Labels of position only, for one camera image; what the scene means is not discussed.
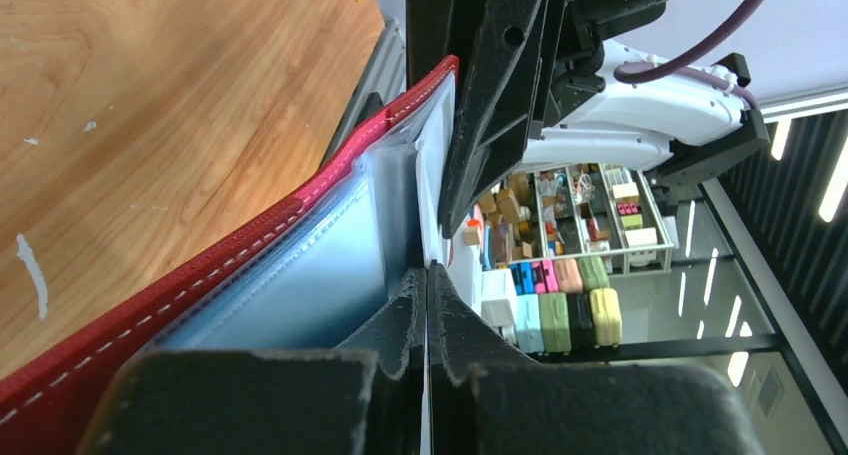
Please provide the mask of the red leather card holder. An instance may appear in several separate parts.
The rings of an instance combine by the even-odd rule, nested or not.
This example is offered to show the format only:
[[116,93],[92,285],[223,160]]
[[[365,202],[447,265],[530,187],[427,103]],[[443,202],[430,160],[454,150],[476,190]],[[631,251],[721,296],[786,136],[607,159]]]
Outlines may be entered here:
[[1,451],[71,454],[116,371],[155,335],[244,271],[351,171],[353,161],[459,75],[448,55],[360,123],[310,179],[172,272],[104,313],[1,382]]

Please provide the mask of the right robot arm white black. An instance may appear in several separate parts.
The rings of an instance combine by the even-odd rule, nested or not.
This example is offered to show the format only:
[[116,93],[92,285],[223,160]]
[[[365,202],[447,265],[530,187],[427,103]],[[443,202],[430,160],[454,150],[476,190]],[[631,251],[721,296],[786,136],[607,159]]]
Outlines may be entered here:
[[667,59],[618,42],[668,0],[405,0],[407,80],[440,61],[457,86],[431,221],[451,237],[518,170],[609,163],[663,187],[709,180],[769,142],[744,58],[698,60],[764,0]]

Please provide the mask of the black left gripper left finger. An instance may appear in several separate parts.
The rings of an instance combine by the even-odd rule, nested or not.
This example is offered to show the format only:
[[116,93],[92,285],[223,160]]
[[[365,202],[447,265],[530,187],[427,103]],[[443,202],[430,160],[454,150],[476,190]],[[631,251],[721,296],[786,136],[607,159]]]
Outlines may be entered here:
[[416,454],[423,295],[398,294],[331,349],[152,351],[115,375],[81,454]]

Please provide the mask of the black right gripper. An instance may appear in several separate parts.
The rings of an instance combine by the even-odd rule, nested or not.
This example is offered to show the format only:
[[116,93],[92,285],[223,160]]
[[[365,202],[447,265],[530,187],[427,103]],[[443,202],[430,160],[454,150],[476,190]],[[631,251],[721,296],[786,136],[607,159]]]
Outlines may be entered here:
[[459,59],[453,132],[439,196],[444,238],[518,167],[527,139],[605,88],[601,41],[581,0],[406,0],[407,81]]

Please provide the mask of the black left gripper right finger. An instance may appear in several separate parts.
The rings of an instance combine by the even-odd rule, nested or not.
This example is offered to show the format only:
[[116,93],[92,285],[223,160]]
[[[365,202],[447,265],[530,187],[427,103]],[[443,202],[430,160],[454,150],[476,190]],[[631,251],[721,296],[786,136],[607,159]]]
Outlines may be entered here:
[[536,362],[427,270],[431,447],[436,454],[760,454],[743,403],[681,364]]

